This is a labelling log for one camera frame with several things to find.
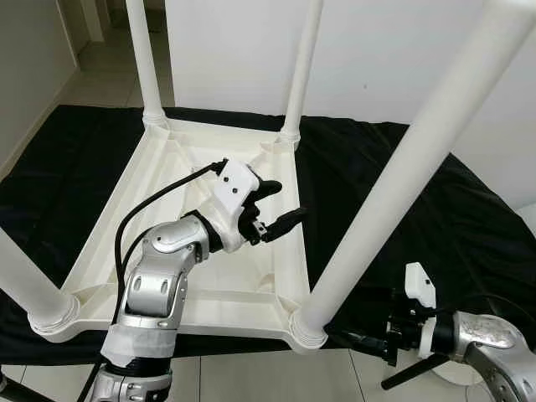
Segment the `white plastic table top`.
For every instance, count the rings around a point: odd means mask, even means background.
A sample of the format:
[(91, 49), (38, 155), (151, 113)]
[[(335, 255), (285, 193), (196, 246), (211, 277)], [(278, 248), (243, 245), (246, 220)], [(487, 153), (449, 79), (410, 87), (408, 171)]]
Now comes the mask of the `white plastic table top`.
[[(116, 265), (142, 231), (175, 221), (209, 198), (226, 162), (248, 164), (282, 190), (256, 202), (271, 224), (299, 208), (295, 152), (278, 131), (240, 129), (167, 119), (168, 128), (145, 125), (144, 135), (84, 244), (61, 291), (80, 302), (73, 333), (105, 330), (117, 303)], [(291, 340), (290, 317), (310, 297), (302, 227), (258, 245), (222, 249), (193, 265), (185, 283), (177, 330), (199, 336)]]

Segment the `black table cloth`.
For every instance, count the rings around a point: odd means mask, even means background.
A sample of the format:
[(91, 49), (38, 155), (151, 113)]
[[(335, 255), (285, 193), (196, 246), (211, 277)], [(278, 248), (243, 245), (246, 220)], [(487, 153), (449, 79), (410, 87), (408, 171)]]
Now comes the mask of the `black table cloth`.
[[(310, 117), (297, 175), (307, 271), (317, 280), (407, 129)], [(56, 285), (64, 283), (142, 137), (142, 110), (60, 105), (0, 180), (0, 229)], [(533, 341), (536, 241), (519, 215), (458, 157), (446, 157), (329, 327), (372, 332), (372, 307), (422, 264), (443, 305), (508, 319)]]

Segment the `black table leg bar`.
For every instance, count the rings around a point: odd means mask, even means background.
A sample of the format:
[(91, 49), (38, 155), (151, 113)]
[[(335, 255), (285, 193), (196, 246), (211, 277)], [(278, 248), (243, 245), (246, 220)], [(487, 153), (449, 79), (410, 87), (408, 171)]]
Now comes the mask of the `black table leg bar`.
[(379, 383), (380, 388), (383, 390), (392, 389), (402, 385), (402, 383), (409, 382), (411, 379), (417, 378), (418, 375), (432, 371), (444, 363), (449, 363), (449, 361), (451, 361), (449, 357), (440, 355), (439, 353), (433, 353), (432, 356), (421, 359), (417, 361), (417, 363), (414, 363), (407, 368), (403, 368), (403, 370), (398, 373), (388, 376), (388, 378)]
[(53, 399), (9, 379), (0, 372), (0, 402), (54, 402)]

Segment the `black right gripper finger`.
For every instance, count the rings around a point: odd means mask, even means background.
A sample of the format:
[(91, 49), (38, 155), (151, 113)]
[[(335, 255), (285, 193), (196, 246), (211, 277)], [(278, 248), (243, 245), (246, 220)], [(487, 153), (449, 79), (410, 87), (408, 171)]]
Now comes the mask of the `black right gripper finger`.
[(348, 329), (326, 329), (330, 341), (360, 353), (390, 353), (388, 336), (382, 333), (352, 332)]

